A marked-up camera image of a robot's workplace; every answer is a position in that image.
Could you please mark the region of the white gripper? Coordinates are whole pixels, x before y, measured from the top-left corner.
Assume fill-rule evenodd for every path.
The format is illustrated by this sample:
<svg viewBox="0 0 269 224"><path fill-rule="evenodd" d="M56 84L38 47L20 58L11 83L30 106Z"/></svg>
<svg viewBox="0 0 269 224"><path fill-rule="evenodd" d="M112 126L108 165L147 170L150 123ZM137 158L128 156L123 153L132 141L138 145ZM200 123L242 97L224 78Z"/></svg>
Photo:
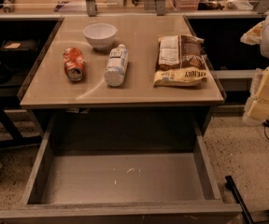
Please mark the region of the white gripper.
<svg viewBox="0 0 269 224"><path fill-rule="evenodd" d="M262 56L269 59L269 14L265 21L260 21L246 33L240 41L247 45L260 45ZM257 68L250 85L243 121L247 125L260 125L269 118L269 66Z"/></svg>

